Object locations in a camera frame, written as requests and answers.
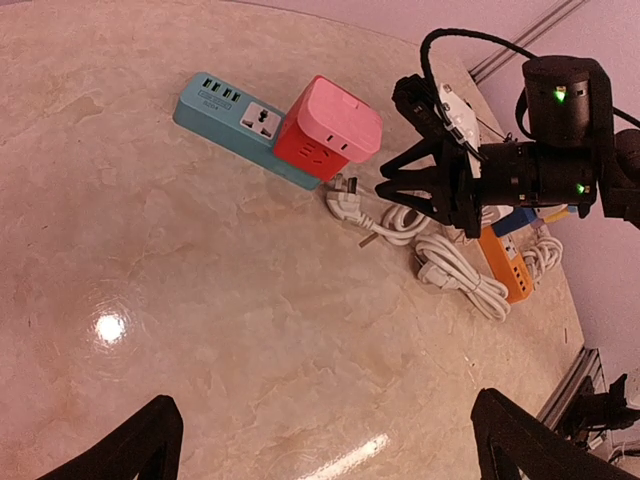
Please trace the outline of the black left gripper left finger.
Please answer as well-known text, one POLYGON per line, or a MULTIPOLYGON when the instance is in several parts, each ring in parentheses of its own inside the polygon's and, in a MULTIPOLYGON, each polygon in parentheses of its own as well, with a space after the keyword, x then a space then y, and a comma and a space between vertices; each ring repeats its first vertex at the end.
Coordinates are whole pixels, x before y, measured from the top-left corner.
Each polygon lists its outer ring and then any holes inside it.
POLYGON ((174 399, 158 395, 44 479, 176 479, 184 424, 174 399))

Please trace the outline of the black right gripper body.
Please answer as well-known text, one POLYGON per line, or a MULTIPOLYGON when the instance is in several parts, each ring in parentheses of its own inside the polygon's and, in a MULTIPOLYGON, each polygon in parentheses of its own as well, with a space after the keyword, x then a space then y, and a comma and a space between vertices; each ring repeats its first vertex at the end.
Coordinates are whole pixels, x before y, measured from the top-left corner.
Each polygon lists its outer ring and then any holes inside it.
POLYGON ((482 230, 486 206, 530 207, 538 200, 535 142, 486 144, 480 147, 480 176, 473 176, 468 152, 451 141, 442 143, 439 166, 447 178, 450 223, 469 238, 482 230))

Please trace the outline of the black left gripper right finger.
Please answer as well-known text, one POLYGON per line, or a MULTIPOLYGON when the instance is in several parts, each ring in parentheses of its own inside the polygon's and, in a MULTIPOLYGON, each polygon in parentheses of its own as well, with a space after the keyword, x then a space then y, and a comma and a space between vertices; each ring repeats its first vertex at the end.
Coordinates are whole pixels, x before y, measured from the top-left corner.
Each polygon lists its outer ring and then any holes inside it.
POLYGON ((632 479, 634 476, 560 436, 494 388, 471 412, 483 479, 632 479))

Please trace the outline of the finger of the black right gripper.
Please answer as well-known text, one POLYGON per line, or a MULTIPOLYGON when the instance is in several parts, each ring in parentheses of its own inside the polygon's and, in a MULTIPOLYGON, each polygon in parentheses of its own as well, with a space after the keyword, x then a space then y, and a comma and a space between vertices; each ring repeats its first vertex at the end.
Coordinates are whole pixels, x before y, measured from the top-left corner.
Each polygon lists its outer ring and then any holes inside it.
POLYGON ((375 192, 442 225, 450 224, 450 191, 440 186, 436 172, 399 172, 378 184, 375 192))
POLYGON ((423 138, 408 150, 402 152, 380 167, 380 174, 386 180, 396 180, 408 174, 436 167, 442 157, 446 142, 441 138, 423 138))

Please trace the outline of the pink plug adapter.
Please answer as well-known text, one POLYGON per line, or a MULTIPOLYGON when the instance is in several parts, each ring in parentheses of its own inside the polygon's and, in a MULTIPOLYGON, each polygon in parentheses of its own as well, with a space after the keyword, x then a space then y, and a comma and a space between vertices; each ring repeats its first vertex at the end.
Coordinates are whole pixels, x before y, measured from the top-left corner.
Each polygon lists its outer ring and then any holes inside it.
POLYGON ((309 85, 298 124, 308 137, 349 162, 366 162, 381 147, 381 116, 369 105, 322 76, 317 76, 309 85))

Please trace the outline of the red cube socket adapter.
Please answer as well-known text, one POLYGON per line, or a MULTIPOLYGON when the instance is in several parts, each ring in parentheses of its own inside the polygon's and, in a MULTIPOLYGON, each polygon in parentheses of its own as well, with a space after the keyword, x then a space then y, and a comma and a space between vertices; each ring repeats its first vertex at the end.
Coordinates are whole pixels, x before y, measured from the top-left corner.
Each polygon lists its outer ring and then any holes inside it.
POLYGON ((347 164, 353 162, 349 162, 343 156, 331 151, 327 146, 308 137, 298 124, 298 116, 306 92, 313 80, 288 111, 276 140, 274 153, 278 158, 300 170, 322 181, 329 181, 347 164))

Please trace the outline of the light blue power strip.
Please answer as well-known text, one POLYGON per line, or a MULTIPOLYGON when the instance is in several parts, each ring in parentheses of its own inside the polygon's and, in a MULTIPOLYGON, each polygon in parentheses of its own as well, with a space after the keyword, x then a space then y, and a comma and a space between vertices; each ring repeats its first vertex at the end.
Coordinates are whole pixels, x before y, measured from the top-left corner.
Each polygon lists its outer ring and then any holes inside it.
POLYGON ((277 108, 206 72, 192 77, 173 114, 181 127, 311 191, 321 180, 274 153, 284 119, 277 108))

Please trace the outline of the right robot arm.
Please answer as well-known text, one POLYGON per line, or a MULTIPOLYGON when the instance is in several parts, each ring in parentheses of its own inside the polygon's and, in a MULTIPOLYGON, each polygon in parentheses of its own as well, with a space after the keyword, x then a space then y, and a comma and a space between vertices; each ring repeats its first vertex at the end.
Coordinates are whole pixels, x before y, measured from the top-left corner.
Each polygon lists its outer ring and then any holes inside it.
POLYGON ((600 202, 608 218, 639 223, 639 132, 616 132, 611 82, 589 58, 544 56, 522 66, 516 117, 525 142, 473 147, 440 102, 432 81, 400 79, 392 100, 422 139, 383 164, 383 199, 409 207, 469 238, 485 206, 567 204, 586 217, 600 202))

